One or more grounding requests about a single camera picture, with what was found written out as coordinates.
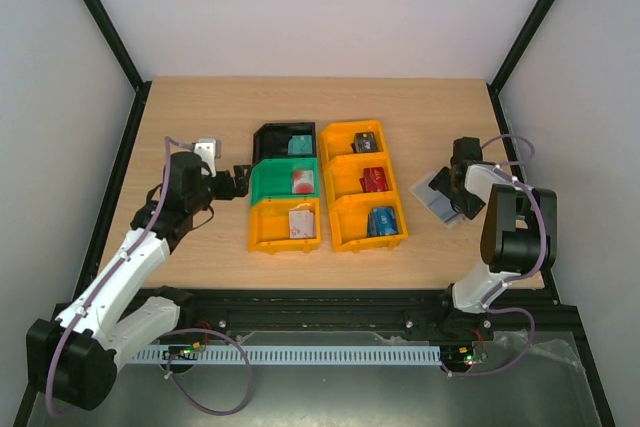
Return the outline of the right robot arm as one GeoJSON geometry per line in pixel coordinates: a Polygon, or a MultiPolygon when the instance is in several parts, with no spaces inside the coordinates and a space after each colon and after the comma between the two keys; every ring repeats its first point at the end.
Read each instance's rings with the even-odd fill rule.
{"type": "Polygon", "coordinates": [[[426,185],[426,206],[445,225],[485,213],[480,261],[446,289],[436,314],[438,331],[450,339],[470,328],[470,314],[488,312],[512,283],[552,268],[557,257],[556,193],[485,160],[484,147],[475,137],[456,139],[450,163],[426,185]]]}

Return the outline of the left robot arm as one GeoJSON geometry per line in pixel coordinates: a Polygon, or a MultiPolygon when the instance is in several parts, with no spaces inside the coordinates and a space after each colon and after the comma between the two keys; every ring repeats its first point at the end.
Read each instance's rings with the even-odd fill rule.
{"type": "Polygon", "coordinates": [[[148,192],[108,264],[54,319],[38,319],[27,332],[28,375],[50,415],[61,414],[59,401],[98,407],[122,368],[179,325],[188,297],[172,288],[131,314],[125,310],[199,213],[211,211],[215,200],[247,195],[250,173],[248,165],[218,171],[214,156],[196,150],[167,152],[162,182],[148,192]]]}

